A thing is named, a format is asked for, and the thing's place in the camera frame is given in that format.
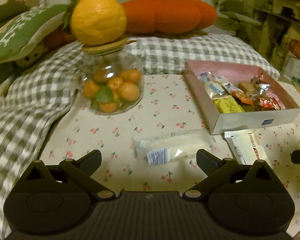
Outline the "white cream wafer packet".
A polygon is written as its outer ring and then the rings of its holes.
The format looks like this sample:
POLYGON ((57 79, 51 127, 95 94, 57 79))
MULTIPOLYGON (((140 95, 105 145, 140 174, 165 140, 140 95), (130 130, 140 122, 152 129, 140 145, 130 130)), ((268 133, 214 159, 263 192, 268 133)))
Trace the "white cream wafer packet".
POLYGON ((253 165, 256 160, 264 160, 273 168, 253 129, 226 131, 224 137, 239 164, 253 165))

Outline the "pink peach oolong snack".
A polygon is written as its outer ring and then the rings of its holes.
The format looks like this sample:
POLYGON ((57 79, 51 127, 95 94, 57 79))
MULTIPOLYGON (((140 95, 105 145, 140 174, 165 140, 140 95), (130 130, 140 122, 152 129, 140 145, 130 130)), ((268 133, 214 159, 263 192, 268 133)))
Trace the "pink peach oolong snack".
POLYGON ((286 109, 285 105, 282 103, 282 101, 279 99, 279 97, 276 94, 274 94, 273 92, 268 92, 267 96, 275 105, 275 109, 277 110, 286 109))

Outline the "red white snack packet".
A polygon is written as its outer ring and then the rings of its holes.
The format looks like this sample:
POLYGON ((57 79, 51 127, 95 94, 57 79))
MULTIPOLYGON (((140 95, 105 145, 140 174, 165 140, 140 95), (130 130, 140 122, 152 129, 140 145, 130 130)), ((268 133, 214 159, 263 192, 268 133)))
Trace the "red white snack packet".
POLYGON ((253 104, 257 111, 281 110, 279 103, 274 98, 255 98, 253 104))

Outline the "yellow snack packet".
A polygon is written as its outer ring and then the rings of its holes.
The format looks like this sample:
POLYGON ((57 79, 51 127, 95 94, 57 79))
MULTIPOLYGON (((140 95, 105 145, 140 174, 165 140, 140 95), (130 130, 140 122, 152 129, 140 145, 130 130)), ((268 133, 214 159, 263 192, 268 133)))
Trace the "yellow snack packet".
POLYGON ((245 112, 231 95, 226 95, 215 99, 213 100, 213 103, 221 114, 245 112))

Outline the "clear white cake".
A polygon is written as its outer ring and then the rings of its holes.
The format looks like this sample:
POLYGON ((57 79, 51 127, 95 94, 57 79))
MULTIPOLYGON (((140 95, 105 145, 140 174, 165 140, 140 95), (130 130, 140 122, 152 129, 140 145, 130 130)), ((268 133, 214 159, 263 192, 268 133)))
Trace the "clear white cake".
POLYGON ((204 128, 133 138, 132 142, 134 157, 148 167, 193 159, 200 149, 218 152, 215 139, 204 128))

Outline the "small silver snack packet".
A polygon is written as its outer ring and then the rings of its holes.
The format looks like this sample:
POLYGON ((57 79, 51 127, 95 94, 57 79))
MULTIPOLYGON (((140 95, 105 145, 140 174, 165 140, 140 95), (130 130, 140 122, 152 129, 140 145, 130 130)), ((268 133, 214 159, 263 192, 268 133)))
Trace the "small silver snack packet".
POLYGON ((259 83, 259 84, 257 84, 256 86, 257 86, 257 94, 258 94, 258 95, 263 95, 263 94, 266 93, 266 92, 269 90, 269 88, 271 87, 270 84, 264 83, 264 82, 259 83))

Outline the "jam biscuit packet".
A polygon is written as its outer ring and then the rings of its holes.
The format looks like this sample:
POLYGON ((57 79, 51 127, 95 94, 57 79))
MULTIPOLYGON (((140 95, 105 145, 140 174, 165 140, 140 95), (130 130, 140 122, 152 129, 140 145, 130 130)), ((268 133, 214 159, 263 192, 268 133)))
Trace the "jam biscuit packet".
POLYGON ((221 76, 219 78, 223 88, 234 98, 238 99, 243 104, 253 105, 253 101, 249 98, 245 92, 238 87, 234 86, 227 77, 221 76))

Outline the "white blue bread packet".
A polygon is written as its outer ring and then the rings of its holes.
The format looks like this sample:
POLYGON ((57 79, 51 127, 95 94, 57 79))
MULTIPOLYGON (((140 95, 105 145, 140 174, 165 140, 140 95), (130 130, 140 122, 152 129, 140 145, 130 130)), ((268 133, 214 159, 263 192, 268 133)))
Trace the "white blue bread packet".
POLYGON ((211 100, 216 100, 227 95, 225 89, 215 80, 211 72, 200 73, 200 79, 204 83, 204 89, 211 100))

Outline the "small red candy packet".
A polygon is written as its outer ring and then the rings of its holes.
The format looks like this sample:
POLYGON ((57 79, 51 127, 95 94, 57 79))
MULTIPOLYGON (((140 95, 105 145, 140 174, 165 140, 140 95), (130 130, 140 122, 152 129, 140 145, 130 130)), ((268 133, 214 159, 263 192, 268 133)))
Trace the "small red candy packet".
POLYGON ((259 89, 260 85, 264 84, 263 74, 253 76, 250 83, 255 89, 259 89))

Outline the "gold foil snack bar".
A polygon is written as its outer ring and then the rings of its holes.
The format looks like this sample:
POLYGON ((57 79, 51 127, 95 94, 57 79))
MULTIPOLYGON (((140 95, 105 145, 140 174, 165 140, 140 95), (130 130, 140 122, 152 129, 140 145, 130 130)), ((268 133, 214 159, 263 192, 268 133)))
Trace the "gold foil snack bar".
POLYGON ((253 105, 248 105, 248 104, 241 104, 241 107, 245 112, 255 112, 256 109, 253 105))

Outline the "grey checkered quilt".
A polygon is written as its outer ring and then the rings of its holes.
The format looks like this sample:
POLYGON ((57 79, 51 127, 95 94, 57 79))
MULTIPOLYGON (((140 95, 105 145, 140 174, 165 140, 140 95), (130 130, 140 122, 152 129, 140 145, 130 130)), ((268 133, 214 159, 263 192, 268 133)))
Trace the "grey checkered quilt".
MULTIPOLYGON (((181 74, 185 61, 259 66, 273 79, 280 73, 250 45, 223 34, 141 36, 127 50, 145 58, 145 74, 181 74)), ((52 124, 72 106, 83 63, 79 42, 43 57, 0 94, 0 238, 10 234, 4 201, 25 168, 36 159, 52 124)))

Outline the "glass jar with kumquats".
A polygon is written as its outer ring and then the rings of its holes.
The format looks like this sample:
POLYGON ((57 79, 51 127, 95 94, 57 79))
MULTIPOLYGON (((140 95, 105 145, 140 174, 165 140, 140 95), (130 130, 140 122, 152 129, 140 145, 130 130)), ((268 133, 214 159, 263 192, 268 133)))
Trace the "glass jar with kumquats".
POLYGON ((128 51, 133 42, 122 37, 100 46, 82 46, 81 94, 98 115, 123 113, 143 97, 144 59, 128 51))

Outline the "large orange citrus fruit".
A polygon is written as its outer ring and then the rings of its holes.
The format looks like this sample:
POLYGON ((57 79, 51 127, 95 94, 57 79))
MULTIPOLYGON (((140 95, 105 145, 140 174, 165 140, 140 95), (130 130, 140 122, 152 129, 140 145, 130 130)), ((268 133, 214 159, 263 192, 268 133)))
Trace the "large orange citrus fruit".
POLYGON ((117 0, 79 0, 70 18, 71 33, 88 46, 113 42, 126 27, 126 12, 117 0))

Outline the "red tomato plush cushion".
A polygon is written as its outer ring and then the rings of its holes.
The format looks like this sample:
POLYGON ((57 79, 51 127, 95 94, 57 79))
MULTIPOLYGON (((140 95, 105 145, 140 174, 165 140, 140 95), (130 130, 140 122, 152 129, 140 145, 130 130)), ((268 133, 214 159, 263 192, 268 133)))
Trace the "red tomato plush cushion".
POLYGON ((122 3, 131 34, 183 34, 212 26, 218 19, 201 0, 130 0, 122 3))

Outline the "white office chair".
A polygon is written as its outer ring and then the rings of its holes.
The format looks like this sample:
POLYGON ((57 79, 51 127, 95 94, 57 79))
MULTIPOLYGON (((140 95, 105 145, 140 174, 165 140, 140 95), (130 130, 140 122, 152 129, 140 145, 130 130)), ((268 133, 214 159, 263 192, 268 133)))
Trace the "white office chair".
POLYGON ((219 20, 226 20, 228 26, 233 26, 236 36, 245 25, 260 27, 262 23, 249 17, 242 0, 212 0, 219 20))

